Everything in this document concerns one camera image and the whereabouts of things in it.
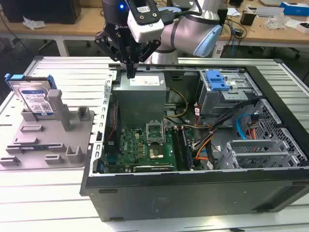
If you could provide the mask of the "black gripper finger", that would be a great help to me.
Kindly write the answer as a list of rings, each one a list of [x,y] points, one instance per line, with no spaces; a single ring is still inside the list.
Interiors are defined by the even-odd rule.
[[[113,61],[119,61],[126,68],[127,78],[132,79],[132,63],[124,35],[116,32],[113,40],[106,31],[101,31],[96,35],[94,42]]]
[[[133,40],[132,44],[132,78],[135,77],[138,64],[146,61],[150,55],[161,45],[159,40],[137,43]]]

